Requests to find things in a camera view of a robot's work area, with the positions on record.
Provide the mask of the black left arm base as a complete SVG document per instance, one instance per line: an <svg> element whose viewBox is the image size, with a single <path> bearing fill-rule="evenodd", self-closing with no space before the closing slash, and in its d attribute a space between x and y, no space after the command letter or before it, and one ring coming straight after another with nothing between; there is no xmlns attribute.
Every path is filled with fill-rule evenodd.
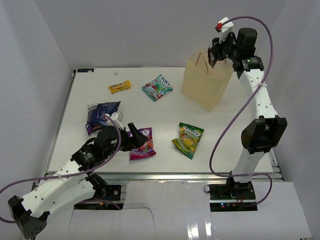
<svg viewBox="0 0 320 240"><path fill-rule="evenodd" d="M98 174L92 174L85 178L93 187L93 196L74 205L75 210L122 210L121 200L122 186L108 184Z"/></svg>

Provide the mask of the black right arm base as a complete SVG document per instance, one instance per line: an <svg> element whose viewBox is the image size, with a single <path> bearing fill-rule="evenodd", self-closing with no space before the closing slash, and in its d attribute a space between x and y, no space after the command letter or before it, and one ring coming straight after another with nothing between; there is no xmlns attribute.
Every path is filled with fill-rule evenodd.
<svg viewBox="0 0 320 240"><path fill-rule="evenodd" d="M207 184L203 190L208 194L212 213L255 212L258 210L252 185L248 189L229 191L226 184Z"/></svg>

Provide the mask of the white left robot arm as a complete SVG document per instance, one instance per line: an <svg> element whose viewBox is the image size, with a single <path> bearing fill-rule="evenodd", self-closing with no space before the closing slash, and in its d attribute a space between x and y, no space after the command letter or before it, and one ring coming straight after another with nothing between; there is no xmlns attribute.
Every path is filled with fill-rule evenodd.
<svg viewBox="0 0 320 240"><path fill-rule="evenodd" d="M21 197L14 195L8 200L11 216L25 239L32 239L41 233L48 217L65 207L113 196L113 189L94 169L117 151L129 152L148 141L148 137L140 133L133 123L129 123L128 127L129 131L113 125L104 127L36 189Z"/></svg>

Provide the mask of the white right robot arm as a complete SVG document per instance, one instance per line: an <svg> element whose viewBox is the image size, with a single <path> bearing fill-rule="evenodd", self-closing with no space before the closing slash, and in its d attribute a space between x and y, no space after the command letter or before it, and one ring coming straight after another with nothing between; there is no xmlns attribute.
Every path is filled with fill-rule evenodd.
<svg viewBox="0 0 320 240"><path fill-rule="evenodd" d="M214 66L218 61L232 61L232 68L248 97L251 115L251 122L241 132L241 155L226 179L226 195L236 200L252 191L252 176L258 163L278 145L288 122L273 107L263 83L264 65L255 54L257 31L241 28L238 34L230 29L220 29L219 32L220 37L214 38L208 49L209 63Z"/></svg>

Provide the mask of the yellow M&M's candy packet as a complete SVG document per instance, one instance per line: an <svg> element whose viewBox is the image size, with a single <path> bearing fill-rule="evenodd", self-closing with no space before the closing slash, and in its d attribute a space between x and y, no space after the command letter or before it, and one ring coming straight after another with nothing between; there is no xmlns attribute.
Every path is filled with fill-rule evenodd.
<svg viewBox="0 0 320 240"><path fill-rule="evenodd" d="M108 87L108 89L110 90L110 92L112 94L123 91L123 90L127 90L131 88L131 83L129 80L126 80L124 82L118 83L118 84L114 84Z"/></svg>

